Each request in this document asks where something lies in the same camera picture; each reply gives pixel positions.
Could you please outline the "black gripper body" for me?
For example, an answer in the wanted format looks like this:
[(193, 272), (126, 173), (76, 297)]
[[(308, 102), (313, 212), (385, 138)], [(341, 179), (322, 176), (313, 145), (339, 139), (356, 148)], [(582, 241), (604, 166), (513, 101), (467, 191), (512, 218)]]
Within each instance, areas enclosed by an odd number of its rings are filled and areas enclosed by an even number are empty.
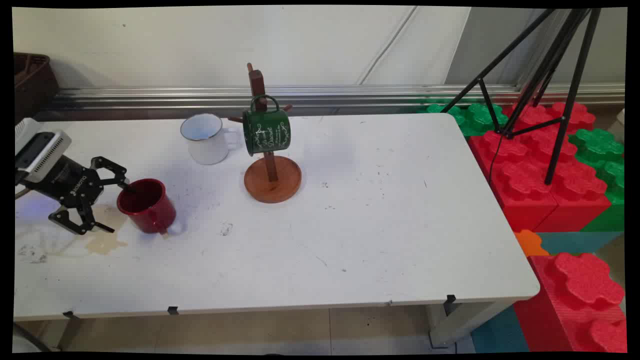
[(63, 155), (43, 180), (25, 180), (23, 185), (58, 201), (66, 208), (78, 208), (82, 207), (83, 201), (93, 205), (104, 192), (99, 181), (98, 171)]

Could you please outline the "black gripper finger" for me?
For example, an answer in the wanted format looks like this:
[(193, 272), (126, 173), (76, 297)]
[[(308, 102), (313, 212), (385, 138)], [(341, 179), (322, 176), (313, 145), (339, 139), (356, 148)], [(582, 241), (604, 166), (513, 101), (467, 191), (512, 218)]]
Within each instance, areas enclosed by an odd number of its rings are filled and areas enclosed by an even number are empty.
[(113, 173), (113, 178), (98, 178), (97, 185), (99, 187), (108, 185), (117, 185), (121, 187), (125, 192), (135, 194), (136, 191), (132, 185), (130, 185), (128, 178), (126, 178), (127, 169), (116, 162), (110, 161), (103, 156), (96, 156), (91, 159), (91, 166), (93, 170), (107, 169)]
[(96, 232), (98, 230), (104, 231), (106, 233), (114, 234), (115, 229), (108, 226), (105, 223), (98, 221), (95, 217), (95, 212), (98, 214), (102, 214), (106, 210), (113, 210), (114, 207), (109, 206), (106, 203), (99, 203), (98, 205), (91, 206), (88, 208), (78, 208), (76, 209), (78, 218), (80, 219), (80, 223), (74, 222), (70, 219), (69, 210), (62, 206), (58, 208), (56, 211), (48, 215), (48, 219), (57, 224), (59, 227), (67, 230), (70, 233), (76, 235), (87, 235), (89, 232)]

